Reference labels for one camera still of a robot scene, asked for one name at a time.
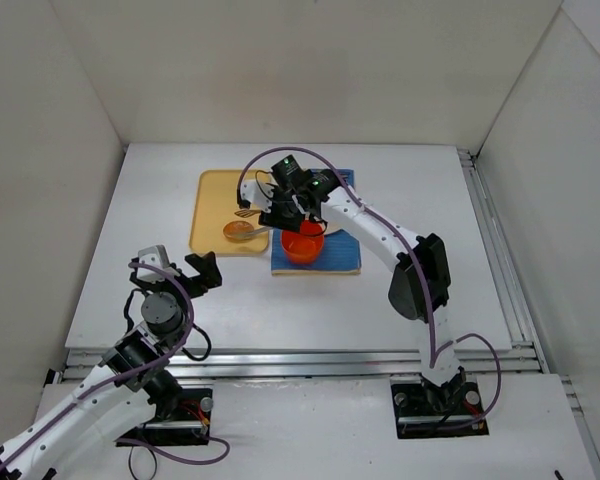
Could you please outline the metal tongs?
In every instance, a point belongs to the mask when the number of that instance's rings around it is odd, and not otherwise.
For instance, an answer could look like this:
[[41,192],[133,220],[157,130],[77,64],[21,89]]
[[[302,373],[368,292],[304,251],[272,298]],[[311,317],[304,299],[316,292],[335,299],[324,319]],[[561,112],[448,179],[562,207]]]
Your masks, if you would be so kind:
[[258,224],[257,220],[259,217],[260,211],[258,210],[249,210],[249,209],[241,209],[234,213],[234,215],[238,218],[237,221],[242,220],[251,223],[254,226],[254,232],[252,233],[252,238],[268,233],[271,228],[267,226],[261,226]]

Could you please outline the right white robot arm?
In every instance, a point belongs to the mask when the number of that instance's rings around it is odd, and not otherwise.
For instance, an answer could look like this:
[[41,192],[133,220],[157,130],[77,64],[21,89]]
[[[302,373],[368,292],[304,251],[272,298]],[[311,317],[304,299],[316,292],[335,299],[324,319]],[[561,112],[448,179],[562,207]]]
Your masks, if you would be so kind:
[[447,323],[451,278],[446,247],[434,233],[411,232],[370,208],[328,166],[302,168],[288,155],[271,168],[273,181],[238,181],[240,206],[261,210],[262,226],[298,233],[304,220],[336,224],[371,251],[392,274],[388,301],[417,329],[421,378],[430,403],[447,403],[465,383]]

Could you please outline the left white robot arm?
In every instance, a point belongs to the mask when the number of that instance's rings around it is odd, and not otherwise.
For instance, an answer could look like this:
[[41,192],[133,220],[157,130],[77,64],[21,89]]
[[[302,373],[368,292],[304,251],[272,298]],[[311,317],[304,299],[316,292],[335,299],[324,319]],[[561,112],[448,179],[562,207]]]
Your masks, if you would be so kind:
[[170,262],[161,245],[130,261],[129,280],[144,297],[142,321],[53,409],[0,443],[0,479],[57,479],[95,448],[177,409],[182,387],[168,366],[201,330],[194,299],[222,284],[215,253],[189,254],[185,261],[195,275]]

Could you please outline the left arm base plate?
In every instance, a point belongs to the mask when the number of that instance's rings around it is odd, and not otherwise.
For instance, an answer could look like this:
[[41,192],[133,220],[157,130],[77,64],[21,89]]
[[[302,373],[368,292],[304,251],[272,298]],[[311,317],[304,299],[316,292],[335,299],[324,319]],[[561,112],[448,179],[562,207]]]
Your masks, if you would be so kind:
[[157,447],[206,446],[211,433],[213,406],[210,387],[185,389],[168,417],[162,420],[155,417],[129,430],[116,441],[116,446],[131,447],[128,440]]

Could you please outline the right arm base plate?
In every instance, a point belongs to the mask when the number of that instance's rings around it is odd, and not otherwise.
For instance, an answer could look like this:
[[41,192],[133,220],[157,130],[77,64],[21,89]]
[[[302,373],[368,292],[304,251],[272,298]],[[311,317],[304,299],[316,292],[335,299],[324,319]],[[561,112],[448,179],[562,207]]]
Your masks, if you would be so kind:
[[391,397],[397,438],[415,440],[488,436],[487,421],[475,421],[484,412],[477,382],[468,381],[460,393],[461,397],[437,411],[428,402],[421,384],[393,383]]

